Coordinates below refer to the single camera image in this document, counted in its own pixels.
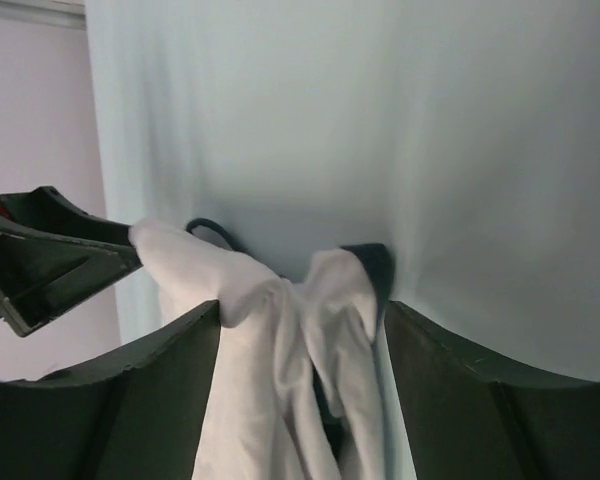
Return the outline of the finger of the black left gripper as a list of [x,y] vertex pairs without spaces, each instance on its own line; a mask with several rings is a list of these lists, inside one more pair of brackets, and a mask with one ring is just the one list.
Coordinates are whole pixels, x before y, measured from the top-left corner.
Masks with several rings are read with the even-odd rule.
[[130,247],[129,226],[91,215],[55,187],[0,195],[0,210],[15,223],[71,238]]
[[50,233],[0,214],[0,319],[26,337],[140,266],[126,238],[109,243]]

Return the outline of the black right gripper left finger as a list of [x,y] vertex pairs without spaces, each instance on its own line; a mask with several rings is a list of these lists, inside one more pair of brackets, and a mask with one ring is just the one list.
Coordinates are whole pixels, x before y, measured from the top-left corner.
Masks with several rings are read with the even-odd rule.
[[219,304],[37,381],[0,381],[0,479],[189,479]]

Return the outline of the white graphic tank top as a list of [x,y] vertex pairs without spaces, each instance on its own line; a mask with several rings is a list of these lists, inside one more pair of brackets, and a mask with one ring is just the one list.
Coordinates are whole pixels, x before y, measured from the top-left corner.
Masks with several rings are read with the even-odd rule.
[[196,479],[382,479],[373,347],[394,261],[378,243],[315,253],[304,281],[145,219],[130,241],[165,323],[215,300],[221,333]]

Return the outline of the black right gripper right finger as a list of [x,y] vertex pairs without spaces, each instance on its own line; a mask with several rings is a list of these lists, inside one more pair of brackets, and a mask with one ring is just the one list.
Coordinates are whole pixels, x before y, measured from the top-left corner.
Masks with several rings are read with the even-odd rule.
[[600,479],[600,381],[513,360],[390,302],[384,326],[420,479]]

